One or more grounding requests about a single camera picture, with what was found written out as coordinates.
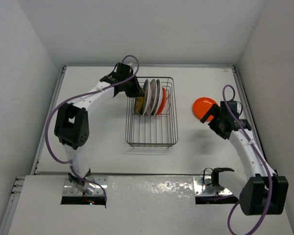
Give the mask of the yellow patterned plate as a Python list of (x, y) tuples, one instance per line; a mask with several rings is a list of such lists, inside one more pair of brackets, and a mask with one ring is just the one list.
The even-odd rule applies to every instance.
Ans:
[(135, 98), (134, 114), (136, 114), (136, 115), (142, 115), (143, 114), (143, 112), (144, 112), (144, 101), (145, 101), (145, 98), (143, 96)]

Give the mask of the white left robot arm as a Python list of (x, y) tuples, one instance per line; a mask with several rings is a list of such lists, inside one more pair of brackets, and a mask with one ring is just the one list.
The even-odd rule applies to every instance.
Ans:
[(88, 182), (90, 169), (82, 153), (82, 147), (90, 136), (90, 115), (105, 101), (124, 92), (129, 98), (144, 96), (131, 65), (117, 63), (111, 73), (99, 80), (88, 93), (65, 101), (57, 109), (54, 134), (64, 146), (71, 175), (80, 184)]

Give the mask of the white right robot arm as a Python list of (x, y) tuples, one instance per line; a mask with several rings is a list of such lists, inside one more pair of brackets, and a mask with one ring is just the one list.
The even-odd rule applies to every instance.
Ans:
[(253, 138), (251, 126), (239, 118), (236, 101), (213, 104), (201, 122), (234, 146), (245, 170), (245, 179), (230, 167), (217, 167), (211, 173), (211, 185), (229, 189), (238, 198), (245, 215), (281, 214), (289, 183), (269, 166)]

